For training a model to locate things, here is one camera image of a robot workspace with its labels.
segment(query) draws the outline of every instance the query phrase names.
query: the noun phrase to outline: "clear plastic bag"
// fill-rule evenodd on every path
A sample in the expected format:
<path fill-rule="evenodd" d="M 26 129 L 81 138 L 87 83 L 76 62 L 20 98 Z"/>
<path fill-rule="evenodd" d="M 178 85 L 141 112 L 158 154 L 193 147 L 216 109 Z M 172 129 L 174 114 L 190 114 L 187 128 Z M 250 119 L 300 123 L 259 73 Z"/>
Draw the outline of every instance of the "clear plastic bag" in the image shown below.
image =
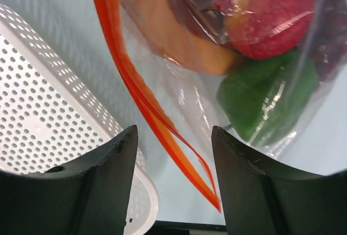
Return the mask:
<path fill-rule="evenodd" d="M 285 151 L 346 60 L 346 3 L 95 0 L 108 46 L 137 106 L 183 173 L 218 209 L 213 126 L 274 158 Z M 171 106 L 181 115 L 170 115 Z M 189 145 L 182 122 L 199 142 L 198 150 Z M 210 185 L 173 136 L 198 157 Z"/>

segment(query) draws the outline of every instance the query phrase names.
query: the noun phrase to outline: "green toy pepper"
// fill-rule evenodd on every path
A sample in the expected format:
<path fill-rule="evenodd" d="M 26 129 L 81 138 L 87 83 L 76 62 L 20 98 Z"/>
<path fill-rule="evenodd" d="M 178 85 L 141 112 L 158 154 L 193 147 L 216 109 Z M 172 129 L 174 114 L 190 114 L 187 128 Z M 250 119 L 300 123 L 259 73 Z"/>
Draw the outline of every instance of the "green toy pepper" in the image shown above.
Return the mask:
<path fill-rule="evenodd" d="M 238 135 L 257 147 L 283 139 L 294 127 L 318 85 L 312 60 L 299 69 L 289 51 L 249 61 L 221 83 L 217 99 Z"/>

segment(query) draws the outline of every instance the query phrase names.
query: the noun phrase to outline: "dark red toy fruit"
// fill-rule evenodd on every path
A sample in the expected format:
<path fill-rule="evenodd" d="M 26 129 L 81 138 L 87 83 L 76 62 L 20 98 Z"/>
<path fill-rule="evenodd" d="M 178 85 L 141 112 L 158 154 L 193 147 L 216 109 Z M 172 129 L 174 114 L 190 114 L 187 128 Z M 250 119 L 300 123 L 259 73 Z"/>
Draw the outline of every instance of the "dark red toy fruit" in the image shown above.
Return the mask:
<path fill-rule="evenodd" d="M 216 0 L 233 46 L 253 59 L 292 49 L 305 35 L 314 0 Z"/>

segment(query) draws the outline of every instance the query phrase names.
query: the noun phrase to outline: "orange plastic strip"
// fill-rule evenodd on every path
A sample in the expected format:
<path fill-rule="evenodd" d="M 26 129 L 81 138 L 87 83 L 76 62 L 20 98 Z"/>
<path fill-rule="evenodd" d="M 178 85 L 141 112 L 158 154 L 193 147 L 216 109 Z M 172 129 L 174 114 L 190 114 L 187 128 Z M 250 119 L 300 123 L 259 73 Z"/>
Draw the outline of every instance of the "orange plastic strip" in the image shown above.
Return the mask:
<path fill-rule="evenodd" d="M 151 90 L 137 73 L 126 53 L 123 37 L 119 30 L 120 18 L 118 13 L 118 0 L 94 0 L 94 2 L 115 65 L 142 115 L 184 175 L 219 211 L 221 211 L 220 199 L 217 196 L 213 176 L 208 165 L 193 147 L 179 135 L 174 124 L 164 113 Z M 212 183 L 213 191 L 194 169 L 191 162 L 171 136 L 169 130 L 186 144 L 199 158 L 200 163 Z"/>

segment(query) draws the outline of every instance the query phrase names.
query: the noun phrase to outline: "brown toy food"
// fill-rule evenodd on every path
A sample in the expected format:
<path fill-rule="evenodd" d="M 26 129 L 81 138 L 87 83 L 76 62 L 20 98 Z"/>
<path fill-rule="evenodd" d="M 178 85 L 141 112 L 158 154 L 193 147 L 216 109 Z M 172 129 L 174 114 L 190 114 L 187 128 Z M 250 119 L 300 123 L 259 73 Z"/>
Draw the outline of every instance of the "brown toy food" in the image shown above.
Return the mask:
<path fill-rule="evenodd" d="M 211 43 L 180 25 L 168 0 L 121 0 L 151 50 L 200 73 L 222 75 L 242 63 L 239 54 Z"/>

